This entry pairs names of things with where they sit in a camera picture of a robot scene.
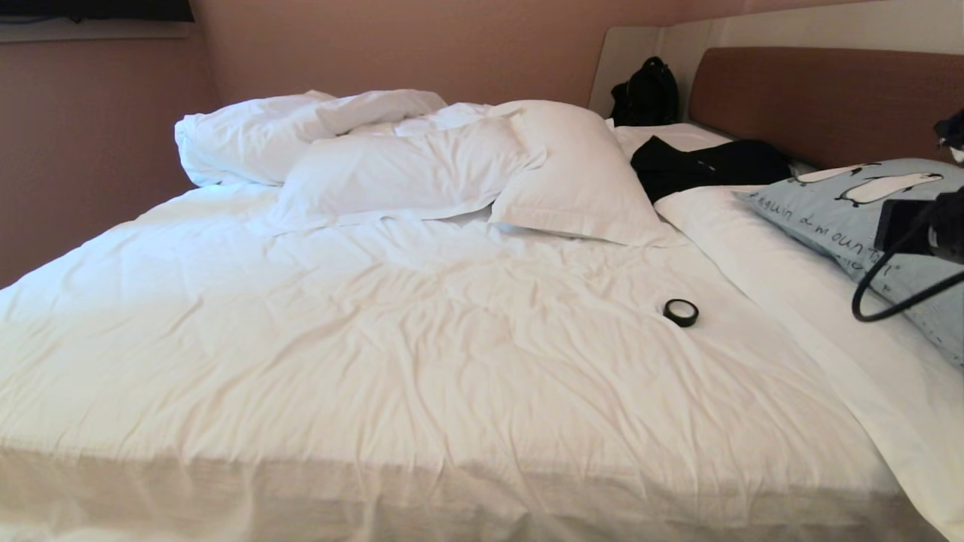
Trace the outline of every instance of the white wall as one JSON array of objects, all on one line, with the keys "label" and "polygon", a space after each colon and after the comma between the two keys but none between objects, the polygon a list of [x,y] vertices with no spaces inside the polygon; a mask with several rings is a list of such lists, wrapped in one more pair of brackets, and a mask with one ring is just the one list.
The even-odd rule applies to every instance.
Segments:
[{"label": "white wall", "polygon": [[[650,36],[652,28],[638,32]],[[708,47],[840,47],[964,54],[964,0],[888,0],[750,14],[690,22],[660,29],[655,46],[632,51],[634,29],[613,29],[620,38],[606,40],[600,65],[608,73],[632,74],[650,56],[659,55],[680,83],[683,102]],[[605,105],[593,89],[593,104]],[[602,107],[591,107],[608,115]]]}]

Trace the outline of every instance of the black cable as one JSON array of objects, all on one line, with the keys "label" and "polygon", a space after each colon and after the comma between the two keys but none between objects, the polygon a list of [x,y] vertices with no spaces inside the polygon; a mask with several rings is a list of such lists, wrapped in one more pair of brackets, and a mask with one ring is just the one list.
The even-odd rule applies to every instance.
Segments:
[{"label": "black cable", "polygon": [[34,18],[30,18],[30,19],[19,19],[19,20],[0,19],[0,25],[19,26],[19,25],[24,25],[24,24],[37,24],[37,23],[39,23],[39,22],[46,22],[46,21],[48,21],[48,20],[53,20],[53,19],[57,19],[57,18],[59,18],[59,17],[58,17],[58,16],[44,16],[44,17],[34,17]]},{"label": "black cable", "polygon": [[911,224],[910,230],[907,233],[905,233],[897,243],[894,243],[894,246],[892,246],[891,249],[887,251],[884,257],[882,257],[880,261],[878,261],[870,269],[867,275],[864,276],[864,279],[857,285],[857,291],[853,295],[853,303],[850,306],[850,309],[853,311],[853,316],[855,318],[857,318],[861,322],[866,322],[866,323],[879,322],[880,320],[885,320],[887,318],[890,318],[891,316],[894,316],[895,314],[900,314],[901,312],[904,312],[910,309],[911,307],[919,305],[920,303],[930,299],[931,297],[934,297],[935,295],[945,290],[951,289],[956,285],[964,283],[964,272],[961,272],[952,277],[944,279],[940,283],[937,283],[936,285],[931,286],[930,288],[922,291],[919,294],[911,296],[909,299],[902,301],[885,311],[879,312],[877,314],[871,314],[871,315],[865,315],[861,312],[861,304],[864,301],[864,294],[867,292],[867,289],[870,287],[870,283],[872,283],[873,280],[877,278],[877,275],[880,274],[880,270],[883,269],[884,266],[887,265],[887,262],[890,261],[891,258],[897,254],[897,251],[899,251],[905,244],[907,244],[907,242],[910,241],[914,237],[914,235],[921,230],[921,228],[929,227],[928,219],[930,218],[931,213],[934,212],[935,208],[937,208],[937,203],[932,203],[921,214],[919,214],[917,218],[914,219],[914,222]]}]

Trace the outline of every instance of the light blue pillow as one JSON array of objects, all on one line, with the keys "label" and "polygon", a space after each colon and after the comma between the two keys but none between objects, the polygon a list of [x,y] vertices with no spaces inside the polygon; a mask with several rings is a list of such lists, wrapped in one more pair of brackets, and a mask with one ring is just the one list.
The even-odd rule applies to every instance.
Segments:
[{"label": "light blue pillow", "polygon": [[[962,186],[960,168],[906,159],[793,177],[758,192],[735,195],[792,237],[833,257],[859,282],[883,256],[873,249],[873,240],[884,201],[932,201]],[[897,303],[962,270],[964,266],[936,257],[897,255],[870,286]],[[905,314],[952,365],[964,371],[964,285]]]}]

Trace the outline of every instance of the wrinkled sheet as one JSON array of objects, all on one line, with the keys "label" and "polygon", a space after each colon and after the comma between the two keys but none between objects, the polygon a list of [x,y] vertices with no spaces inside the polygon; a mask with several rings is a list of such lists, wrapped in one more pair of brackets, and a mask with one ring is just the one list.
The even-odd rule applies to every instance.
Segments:
[{"label": "wrinkled sheet", "polygon": [[[766,222],[728,187],[674,194],[656,209],[797,337],[921,513],[964,542],[964,375],[906,317],[858,322],[850,311],[856,285],[837,263]],[[866,296],[865,313],[885,307]]]},{"label": "wrinkled sheet", "polygon": [[684,152],[718,147],[733,141],[695,124],[684,122],[665,126],[616,126],[612,132],[619,141],[623,155],[630,160],[636,151],[654,136],[674,149]]},{"label": "wrinkled sheet", "polygon": [[0,539],[934,539],[694,246],[248,231],[276,196],[192,191],[0,291]]}]

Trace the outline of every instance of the black backpack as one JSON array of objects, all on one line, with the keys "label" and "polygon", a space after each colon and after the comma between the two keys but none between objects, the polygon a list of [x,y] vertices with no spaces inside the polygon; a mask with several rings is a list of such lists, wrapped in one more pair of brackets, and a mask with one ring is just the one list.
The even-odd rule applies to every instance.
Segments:
[{"label": "black backpack", "polygon": [[680,89],[676,77],[659,57],[653,57],[626,83],[612,90],[617,126],[661,126],[680,119]]}]

